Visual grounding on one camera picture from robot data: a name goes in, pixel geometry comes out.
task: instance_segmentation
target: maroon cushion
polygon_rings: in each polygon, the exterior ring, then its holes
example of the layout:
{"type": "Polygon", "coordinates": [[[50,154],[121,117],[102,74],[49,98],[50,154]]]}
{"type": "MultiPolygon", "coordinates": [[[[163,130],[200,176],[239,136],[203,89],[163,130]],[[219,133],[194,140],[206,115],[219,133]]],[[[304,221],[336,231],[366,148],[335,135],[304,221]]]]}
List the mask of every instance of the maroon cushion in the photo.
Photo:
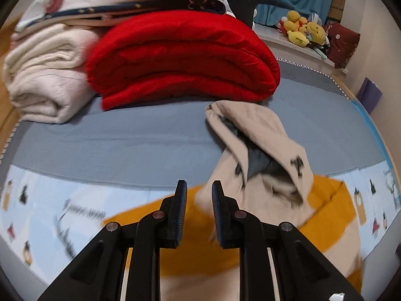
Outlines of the maroon cushion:
{"type": "Polygon", "coordinates": [[[334,62],[336,69],[345,68],[358,46],[360,34],[337,22],[324,25],[323,28],[331,38],[327,57],[334,62]]]}

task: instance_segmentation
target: wooden headboard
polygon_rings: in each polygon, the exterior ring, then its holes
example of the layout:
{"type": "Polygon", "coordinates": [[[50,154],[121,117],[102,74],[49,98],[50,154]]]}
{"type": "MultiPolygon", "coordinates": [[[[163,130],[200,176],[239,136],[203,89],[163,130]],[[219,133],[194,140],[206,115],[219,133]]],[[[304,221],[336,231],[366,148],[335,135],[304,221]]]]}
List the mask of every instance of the wooden headboard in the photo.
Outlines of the wooden headboard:
{"type": "MultiPolygon", "coordinates": [[[[17,21],[18,19],[5,24],[0,30],[0,73],[3,71],[3,59],[10,48],[10,37],[17,21]]],[[[2,77],[0,76],[0,151],[3,150],[11,131],[20,117],[9,101],[2,77]]]]}

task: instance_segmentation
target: orange and beige jacket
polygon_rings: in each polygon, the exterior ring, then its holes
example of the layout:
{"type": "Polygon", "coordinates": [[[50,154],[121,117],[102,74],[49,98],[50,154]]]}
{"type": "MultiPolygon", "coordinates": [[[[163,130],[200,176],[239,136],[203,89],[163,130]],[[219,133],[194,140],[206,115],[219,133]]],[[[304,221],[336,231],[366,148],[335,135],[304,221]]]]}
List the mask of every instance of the orange and beige jacket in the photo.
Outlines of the orange and beige jacket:
{"type": "MultiPolygon", "coordinates": [[[[240,209],[262,222],[289,221],[297,226],[345,277],[358,270],[358,221],[345,184],[312,174],[305,149],[288,138],[278,116],[253,103],[217,101],[208,106],[206,118],[226,149],[208,182],[188,190],[181,245],[161,250],[162,300],[239,300],[239,251],[223,250],[215,239],[214,180],[221,181],[225,195],[235,198],[240,209]],[[258,173],[248,179],[248,149],[222,119],[233,123],[287,174],[258,173]]],[[[104,223],[134,223],[160,204],[161,200],[117,214],[104,223]]]]}

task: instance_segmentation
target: cream folded blanket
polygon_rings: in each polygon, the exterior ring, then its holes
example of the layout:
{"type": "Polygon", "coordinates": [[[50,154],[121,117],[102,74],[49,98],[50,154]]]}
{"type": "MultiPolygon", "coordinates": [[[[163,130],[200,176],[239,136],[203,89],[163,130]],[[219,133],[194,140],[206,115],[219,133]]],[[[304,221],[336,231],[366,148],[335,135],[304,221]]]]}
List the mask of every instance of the cream folded blanket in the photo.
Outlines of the cream folded blanket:
{"type": "Polygon", "coordinates": [[[105,31],[91,27],[56,24],[29,37],[5,57],[3,80],[12,85],[45,69],[72,69],[82,65],[105,31]]]}
{"type": "Polygon", "coordinates": [[[84,66],[40,70],[18,78],[8,89],[23,120],[44,123],[68,121],[95,95],[84,66]]]}

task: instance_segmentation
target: bed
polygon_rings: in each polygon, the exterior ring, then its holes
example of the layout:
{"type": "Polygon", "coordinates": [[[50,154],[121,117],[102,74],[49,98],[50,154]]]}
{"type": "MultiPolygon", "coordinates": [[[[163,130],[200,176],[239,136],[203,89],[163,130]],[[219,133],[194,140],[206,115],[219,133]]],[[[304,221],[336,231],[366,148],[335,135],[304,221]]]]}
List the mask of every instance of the bed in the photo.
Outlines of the bed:
{"type": "MultiPolygon", "coordinates": [[[[346,182],[366,258],[400,209],[386,147],[332,78],[279,65],[279,88],[262,104],[305,147],[315,174],[346,182]]],[[[0,165],[0,259],[23,300],[37,300],[104,219],[171,195],[179,179],[189,187],[208,180],[223,150],[205,120],[210,102],[171,99],[103,112],[97,97],[64,125],[17,123],[0,165]]]]}

